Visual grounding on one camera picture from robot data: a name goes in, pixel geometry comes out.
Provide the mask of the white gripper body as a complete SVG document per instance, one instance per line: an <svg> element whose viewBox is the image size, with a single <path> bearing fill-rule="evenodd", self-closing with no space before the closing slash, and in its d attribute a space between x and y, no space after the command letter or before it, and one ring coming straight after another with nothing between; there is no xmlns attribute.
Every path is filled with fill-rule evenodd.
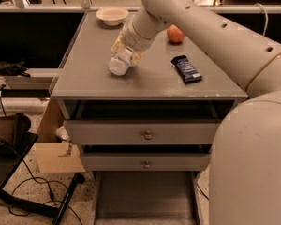
<svg viewBox="0 0 281 225"><path fill-rule="evenodd" d="M141 7L124 25L120 40L133 51L143 52L151 47L160 32L170 26L170 22L151 15L144 7Z"/></svg>

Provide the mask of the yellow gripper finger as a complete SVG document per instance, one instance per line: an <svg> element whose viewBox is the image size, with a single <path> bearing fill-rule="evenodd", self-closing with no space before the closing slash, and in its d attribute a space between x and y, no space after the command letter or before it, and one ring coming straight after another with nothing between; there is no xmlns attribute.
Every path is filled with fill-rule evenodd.
<svg viewBox="0 0 281 225"><path fill-rule="evenodd" d="M122 34L120 34L117 39L115 40L112 48L111 48L111 54L117 54L121 50L123 50L126 47L126 42L124 40L124 37Z"/></svg>
<svg viewBox="0 0 281 225"><path fill-rule="evenodd" d="M130 58L129 58L129 65L131 67L136 66L140 62L143 54L144 54L144 51L132 51Z"/></svg>

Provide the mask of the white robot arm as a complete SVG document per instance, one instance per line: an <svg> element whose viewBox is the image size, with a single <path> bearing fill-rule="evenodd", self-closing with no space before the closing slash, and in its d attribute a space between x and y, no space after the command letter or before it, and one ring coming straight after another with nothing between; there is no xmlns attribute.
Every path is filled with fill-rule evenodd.
<svg viewBox="0 0 281 225"><path fill-rule="evenodd" d="M281 225L281 44L192 0L141 0L110 71L125 74L172 24L244 94L214 135L209 225Z"/></svg>

